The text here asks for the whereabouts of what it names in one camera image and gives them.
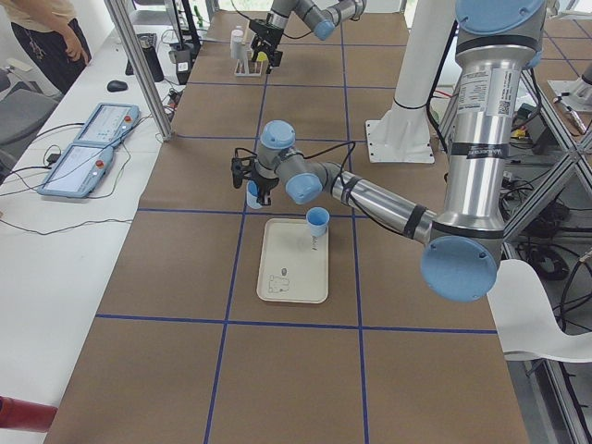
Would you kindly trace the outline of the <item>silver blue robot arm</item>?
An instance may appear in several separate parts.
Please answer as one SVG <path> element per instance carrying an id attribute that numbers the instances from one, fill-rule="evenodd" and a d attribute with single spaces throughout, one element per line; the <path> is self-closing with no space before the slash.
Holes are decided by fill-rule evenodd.
<path id="1" fill-rule="evenodd" d="M 366 8 L 365 1 L 345 0 L 320 9 L 313 0 L 276 0 L 265 19 L 254 18 L 249 22 L 253 32 L 252 61 L 260 54 L 267 59 L 267 72 L 278 67 L 283 53 L 278 50 L 291 13 L 295 13 L 309 30 L 321 41 L 326 40 L 344 20 L 359 19 Z"/>
<path id="2" fill-rule="evenodd" d="M 542 50 L 542 1 L 422 1 L 392 103 L 343 160 L 304 154 L 294 128 L 267 123 L 253 154 L 235 156 L 251 207 L 280 188 L 296 204 L 326 193 L 424 247 L 436 294 L 472 302 L 493 287 L 504 221 L 498 201 L 520 78 Z"/>

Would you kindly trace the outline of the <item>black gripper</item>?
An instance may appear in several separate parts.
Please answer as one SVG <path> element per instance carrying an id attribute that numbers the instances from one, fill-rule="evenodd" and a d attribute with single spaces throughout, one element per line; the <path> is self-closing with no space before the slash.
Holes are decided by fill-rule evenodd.
<path id="1" fill-rule="evenodd" d="M 249 29 L 253 32 L 251 43 L 251 61 L 256 62 L 258 53 L 264 52 L 271 54 L 272 67 L 277 68 L 281 64 L 283 52 L 276 51 L 282 37 L 282 29 L 268 23 L 266 19 L 251 18 L 249 20 Z"/>
<path id="2" fill-rule="evenodd" d="M 259 189 L 259 194 L 258 194 L 258 201 L 262 206 L 270 206 L 271 205 L 271 191 L 273 189 L 276 188 L 276 186 L 279 184 L 279 179 L 278 178 L 274 178 L 274 179 L 270 179 L 270 178 L 266 178 L 264 176 L 262 176 L 259 171 L 258 171 L 258 163 L 256 160 L 252 160 L 251 161 L 251 165 L 250 165 L 250 178 L 248 179 L 248 182 L 250 180 L 254 181 Z"/>

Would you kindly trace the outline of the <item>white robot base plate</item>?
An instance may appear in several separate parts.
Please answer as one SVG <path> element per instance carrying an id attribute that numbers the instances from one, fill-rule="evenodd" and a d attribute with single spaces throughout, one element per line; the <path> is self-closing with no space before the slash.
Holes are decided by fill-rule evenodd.
<path id="1" fill-rule="evenodd" d="M 366 141 L 371 163 L 433 164 L 430 133 L 420 123 L 395 120 L 366 120 Z"/>

